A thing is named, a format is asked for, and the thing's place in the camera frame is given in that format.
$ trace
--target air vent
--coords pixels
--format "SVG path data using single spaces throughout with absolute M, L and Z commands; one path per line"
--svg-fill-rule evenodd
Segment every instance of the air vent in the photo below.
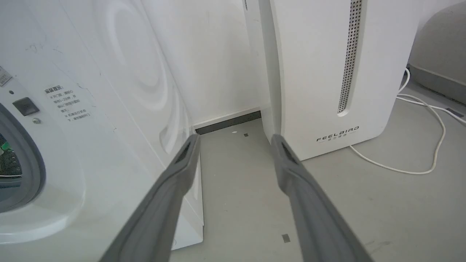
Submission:
M 351 81 L 353 80 L 354 64 L 356 60 L 357 40 L 359 38 L 359 25 L 361 22 L 362 0 L 351 0 L 351 11 L 348 27 L 348 45 L 346 46 L 345 72 L 343 75 L 342 92 L 338 113 L 343 112 L 348 104 Z

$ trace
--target cable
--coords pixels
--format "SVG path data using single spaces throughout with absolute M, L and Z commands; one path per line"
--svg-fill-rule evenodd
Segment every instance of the cable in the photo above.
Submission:
M 361 158 L 363 158 L 364 160 L 368 161 L 368 162 L 371 162 L 373 163 L 374 165 L 378 165 L 380 167 L 383 167 L 383 168 L 386 168 L 386 169 L 389 169 L 389 170 L 392 170 L 392 171 L 396 171 L 396 172 L 400 172 L 400 173 L 405 173 L 405 174 L 411 174 L 411 175 L 424 175 L 424 174 L 428 174 L 430 172 L 432 172 L 434 169 L 435 169 L 435 166 L 437 165 L 437 155 L 439 153 L 439 149 L 440 149 L 440 145 L 442 144 L 443 142 L 443 139 L 445 138 L 445 134 L 446 134 L 446 128 L 445 128 L 445 125 L 442 121 L 442 119 L 440 118 L 440 116 L 437 114 L 437 112 L 434 110 L 435 109 L 438 109 L 438 110 L 442 110 L 446 113 L 448 113 L 450 116 L 454 117 L 456 120 L 466 124 L 466 121 L 459 118 L 458 116 L 456 116 L 455 114 L 451 113 L 450 111 L 448 111 L 447 109 L 445 108 L 441 108 L 441 107 L 437 107 L 437 106 L 432 106 L 432 105 L 429 105 L 427 104 L 426 102 L 422 101 L 421 99 L 417 98 L 417 97 L 414 97 L 414 96 L 411 96 L 411 95 L 407 95 L 407 94 L 400 94 L 400 92 L 407 86 L 408 82 L 409 82 L 409 79 L 411 77 L 411 74 L 409 72 L 409 70 L 407 68 L 404 69 L 405 72 L 407 73 L 407 78 L 406 78 L 406 81 L 404 82 L 403 86 L 400 88 L 400 90 L 398 90 L 398 96 L 397 96 L 397 99 L 400 99 L 400 100 L 403 100 L 403 101 L 406 101 L 406 102 L 409 102 L 409 103 L 413 103 L 413 104 L 418 104 L 418 105 L 422 105 L 422 106 L 426 106 L 427 108 L 429 108 L 435 115 L 435 117 L 437 118 L 437 120 L 440 122 L 440 125 L 442 126 L 442 136 L 440 137 L 440 140 L 439 142 L 437 143 L 437 146 L 435 147 L 435 151 L 434 151 L 434 159 L 433 159 L 433 162 L 432 162 L 432 166 L 429 170 L 427 171 L 424 171 L 424 172 L 411 172 L 411 171 L 406 171 L 406 170 L 401 170 L 401 169 L 397 169 L 397 168 L 393 168 L 393 167 L 389 167 L 389 166 L 386 166 L 386 165 L 382 165 L 380 163 L 377 163 L 376 161 L 373 161 L 365 156 L 363 156 L 360 152 L 358 152 L 352 145 L 350 145 L 349 147 L 358 155 L 360 156 Z M 414 99 L 414 100 L 417 100 L 419 102 L 416 102 L 416 101 L 412 101 L 412 100 L 409 100 L 409 99 L 405 99 L 405 98 L 402 98 L 402 97 L 409 97 L 411 99 Z

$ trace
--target white washing machine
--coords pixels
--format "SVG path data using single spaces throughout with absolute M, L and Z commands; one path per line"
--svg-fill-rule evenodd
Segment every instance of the white washing machine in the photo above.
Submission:
M 3 0 L 0 24 L 1 260 L 97 261 L 194 132 L 183 99 L 140 0 Z M 173 249 L 203 225 L 198 162 Z

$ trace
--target washing machine drum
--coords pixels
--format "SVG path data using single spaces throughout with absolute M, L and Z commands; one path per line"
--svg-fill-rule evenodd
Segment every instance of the washing machine drum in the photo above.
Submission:
M 35 143 L 0 104 L 0 213 L 30 202 L 44 181 L 45 167 Z

